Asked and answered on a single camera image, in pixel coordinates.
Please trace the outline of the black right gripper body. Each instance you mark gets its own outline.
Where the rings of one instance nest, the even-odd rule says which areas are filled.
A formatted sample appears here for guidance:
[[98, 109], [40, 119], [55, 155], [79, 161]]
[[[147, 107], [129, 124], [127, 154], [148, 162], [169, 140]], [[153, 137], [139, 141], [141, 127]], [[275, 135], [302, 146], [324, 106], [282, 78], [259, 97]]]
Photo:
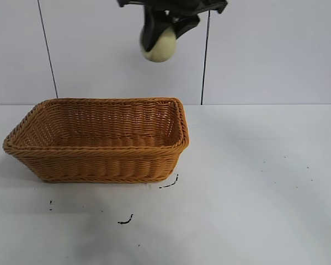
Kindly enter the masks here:
[[181, 1], [181, 0], [117, 0], [120, 7], [128, 4], [142, 5], [155, 10], [168, 10], [176, 14], [199, 14], [209, 10], [215, 10], [221, 14], [226, 6], [227, 1], [209, 0], [209, 1]]

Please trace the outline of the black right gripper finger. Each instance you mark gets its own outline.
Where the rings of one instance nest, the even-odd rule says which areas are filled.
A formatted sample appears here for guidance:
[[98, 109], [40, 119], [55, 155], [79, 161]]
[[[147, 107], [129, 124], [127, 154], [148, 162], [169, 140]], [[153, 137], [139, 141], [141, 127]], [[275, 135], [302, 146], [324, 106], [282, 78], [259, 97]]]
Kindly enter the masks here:
[[143, 6], [144, 24], [141, 31], [141, 46], [149, 52], [153, 49], [162, 33], [170, 27], [170, 20], [164, 10]]
[[184, 16], [175, 13], [169, 13], [170, 27], [173, 29], [176, 38], [180, 38], [182, 35], [194, 29], [200, 23], [198, 15]]

